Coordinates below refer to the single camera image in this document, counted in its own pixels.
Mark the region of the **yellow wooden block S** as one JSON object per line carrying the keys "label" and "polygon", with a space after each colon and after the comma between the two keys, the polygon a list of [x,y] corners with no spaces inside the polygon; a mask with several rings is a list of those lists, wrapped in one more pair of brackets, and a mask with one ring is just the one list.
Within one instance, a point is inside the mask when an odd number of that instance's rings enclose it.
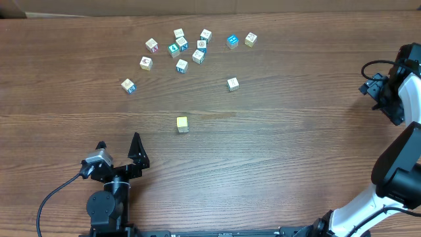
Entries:
{"label": "yellow wooden block S", "polygon": [[176,123],[179,133],[189,132],[189,124],[187,117],[178,117]]}

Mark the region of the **wooden block yellow side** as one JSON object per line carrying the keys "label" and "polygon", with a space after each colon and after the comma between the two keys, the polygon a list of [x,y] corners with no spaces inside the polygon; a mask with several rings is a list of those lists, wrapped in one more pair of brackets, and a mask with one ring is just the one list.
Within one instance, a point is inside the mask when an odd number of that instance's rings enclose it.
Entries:
{"label": "wooden block yellow side", "polygon": [[153,66],[153,60],[149,57],[142,57],[139,66],[143,70],[151,70]]}

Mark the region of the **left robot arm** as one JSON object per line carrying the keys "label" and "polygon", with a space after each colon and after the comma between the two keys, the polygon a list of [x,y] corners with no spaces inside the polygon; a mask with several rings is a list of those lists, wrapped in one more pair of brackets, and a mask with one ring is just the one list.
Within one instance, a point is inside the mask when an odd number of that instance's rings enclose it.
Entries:
{"label": "left robot arm", "polygon": [[142,177],[142,170],[150,167],[139,133],[135,133],[128,152],[132,163],[115,167],[104,141],[82,161],[83,178],[103,183],[103,189],[92,194],[86,204],[91,219],[90,236],[139,236],[140,231],[130,224],[130,180]]}

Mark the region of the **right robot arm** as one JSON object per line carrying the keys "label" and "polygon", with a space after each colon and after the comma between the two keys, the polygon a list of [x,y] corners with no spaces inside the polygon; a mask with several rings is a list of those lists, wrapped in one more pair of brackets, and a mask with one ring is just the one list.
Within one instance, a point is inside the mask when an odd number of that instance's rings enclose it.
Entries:
{"label": "right robot arm", "polygon": [[359,88],[394,125],[405,130],[379,156],[371,184],[347,205],[327,212],[292,236],[369,236],[384,219],[404,213],[417,216],[420,206],[420,44],[400,47],[386,75],[367,76]]}

